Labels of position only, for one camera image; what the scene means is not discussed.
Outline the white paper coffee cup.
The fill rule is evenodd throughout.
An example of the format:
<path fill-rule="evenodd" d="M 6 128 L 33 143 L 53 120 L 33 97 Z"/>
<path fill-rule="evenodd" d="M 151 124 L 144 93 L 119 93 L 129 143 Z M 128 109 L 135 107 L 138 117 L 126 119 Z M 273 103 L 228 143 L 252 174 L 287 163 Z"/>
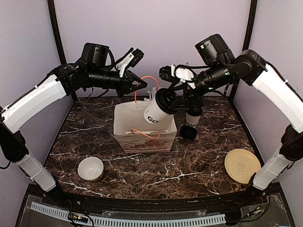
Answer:
<path fill-rule="evenodd" d="M 162 110 L 160 104 L 157 102 L 157 99 L 154 98 L 145 108 L 143 116 L 148 123 L 157 124 L 173 114 L 174 113 L 168 113 Z"/>

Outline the stack of black cup lids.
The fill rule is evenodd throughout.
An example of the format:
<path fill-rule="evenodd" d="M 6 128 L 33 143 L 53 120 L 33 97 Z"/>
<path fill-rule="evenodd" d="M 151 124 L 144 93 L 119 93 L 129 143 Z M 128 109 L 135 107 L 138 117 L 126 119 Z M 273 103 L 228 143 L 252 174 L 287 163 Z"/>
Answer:
<path fill-rule="evenodd" d="M 180 136 L 186 140 L 193 140 L 197 136 L 197 130 L 191 126 L 183 125 L 180 128 Z"/>

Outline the white paper takeout bag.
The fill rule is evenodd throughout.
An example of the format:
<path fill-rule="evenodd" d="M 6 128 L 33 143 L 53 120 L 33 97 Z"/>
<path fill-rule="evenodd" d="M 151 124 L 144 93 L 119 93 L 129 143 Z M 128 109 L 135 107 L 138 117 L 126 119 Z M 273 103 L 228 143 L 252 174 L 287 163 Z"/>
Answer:
<path fill-rule="evenodd" d="M 172 148 L 177 134 L 174 115 L 150 124 L 143 116 L 149 103 L 135 99 L 115 106 L 114 136 L 126 154 L 170 152 Z"/>

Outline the black coffee cup lid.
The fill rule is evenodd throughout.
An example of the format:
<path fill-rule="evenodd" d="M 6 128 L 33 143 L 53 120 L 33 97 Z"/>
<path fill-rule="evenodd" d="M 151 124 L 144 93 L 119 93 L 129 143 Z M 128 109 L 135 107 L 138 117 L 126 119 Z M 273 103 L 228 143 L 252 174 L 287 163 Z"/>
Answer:
<path fill-rule="evenodd" d="M 155 96 L 156 104 L 167 114 L 175 114 L 177 112 L 174 107 L 170 107 L 177 99 L 178 95 L 168 88 L 159 89 Z"/>

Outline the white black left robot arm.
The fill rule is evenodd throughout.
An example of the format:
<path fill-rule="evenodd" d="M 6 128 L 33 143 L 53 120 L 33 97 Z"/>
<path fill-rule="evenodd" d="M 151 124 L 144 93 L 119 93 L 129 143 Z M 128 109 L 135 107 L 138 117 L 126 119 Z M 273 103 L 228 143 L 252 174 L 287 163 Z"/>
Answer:
<path fill-rule="evenodd" d="M 140 49 L 131 48 L 117 61 L 105 45 L 86 43 L 75 63 L 60 65 L 50 71 L 34 88 L 0 111 L 0 147 L 4 157 L 15 163 L 43 191 L 56 206 L 63 206 L 67 196 L 58 188 L 47 171 L 26 147 L 20 129 L 31 118 L 79 89 L 99 87 L 114 89 L 119 97 L 147 87 L 147 83 L 129 70 L 143 58 Z"/>

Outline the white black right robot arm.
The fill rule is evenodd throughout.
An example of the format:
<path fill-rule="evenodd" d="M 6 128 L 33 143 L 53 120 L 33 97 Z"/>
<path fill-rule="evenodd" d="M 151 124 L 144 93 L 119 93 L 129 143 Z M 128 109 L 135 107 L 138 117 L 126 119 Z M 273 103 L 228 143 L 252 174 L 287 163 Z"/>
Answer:
<path fill-rule="evenodd" d="M 169 87 L 167 110 L 193 110 L 199 99 L 224 85 L 243 80 L 262 93 L 290 122 L 277 149 L 265 165 L 250 178 L 250 187 L 242 194 L 242 202 L 252 205 L 260 191 L 285 169 L 303 157 L 303 100 L 282 77 L 279 71 L 253 50 L 245 50 L 234 57 L 219 34 L 214 34 L 195 45 L 205 65 L 204 71 L 194 73 L 194 66 L 171 65 L 162 68 L 172 84 Z"/>

